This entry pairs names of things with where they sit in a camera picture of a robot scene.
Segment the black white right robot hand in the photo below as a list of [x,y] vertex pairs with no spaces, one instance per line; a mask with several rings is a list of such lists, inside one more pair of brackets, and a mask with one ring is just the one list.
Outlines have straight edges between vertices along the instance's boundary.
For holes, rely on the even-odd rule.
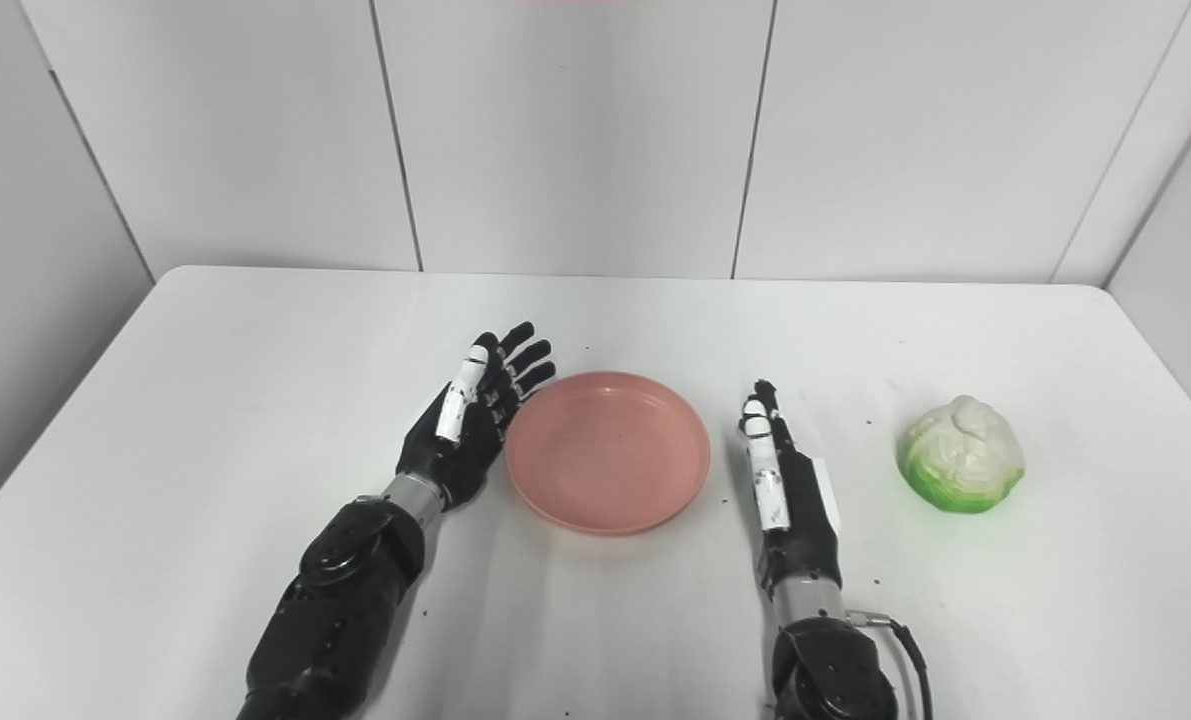
[[822,496],[813,461],[797,450],[777,397],[759,378],[743,402],[738,432],[750,462],[752,492],[761,541],[760,587],[773,596],[790,578],[828,580],[843,586],[838,536]]

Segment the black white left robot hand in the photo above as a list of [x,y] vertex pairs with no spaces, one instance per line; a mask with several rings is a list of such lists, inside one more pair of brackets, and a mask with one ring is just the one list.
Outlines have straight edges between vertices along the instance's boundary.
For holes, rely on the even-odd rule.
[[438,489],[445,511],[481,492],[522,406],[557,374],[551,343],[535,333],[534,323],[484,332],[404,437],[397,474]]

